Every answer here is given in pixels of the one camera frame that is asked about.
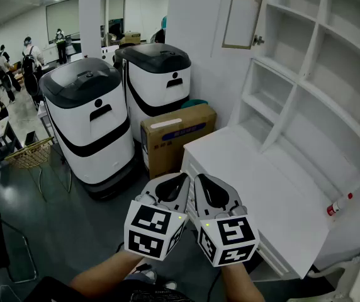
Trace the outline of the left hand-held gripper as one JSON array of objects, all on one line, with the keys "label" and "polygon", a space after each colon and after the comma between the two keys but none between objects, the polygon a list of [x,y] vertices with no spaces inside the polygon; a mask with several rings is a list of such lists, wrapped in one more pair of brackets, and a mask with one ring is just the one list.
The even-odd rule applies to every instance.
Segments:
[{"label": "left hand-held gripper", "polygon": [[130,203],[124,225],[125,250],[164,260],[180,241],[188,222],[190,177],[166,174],[150,180]]}]

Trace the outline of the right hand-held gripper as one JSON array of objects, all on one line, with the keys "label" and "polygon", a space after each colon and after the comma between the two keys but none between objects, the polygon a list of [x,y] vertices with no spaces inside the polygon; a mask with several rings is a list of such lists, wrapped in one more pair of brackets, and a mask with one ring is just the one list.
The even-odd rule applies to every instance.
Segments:
[{"label": "right hand-held gripper", "polygon": [[237,191],[217,177],[198,174],[194,194],[196,243],[211,265],[221,267],[250,260],[259,245],[259,232]]}]

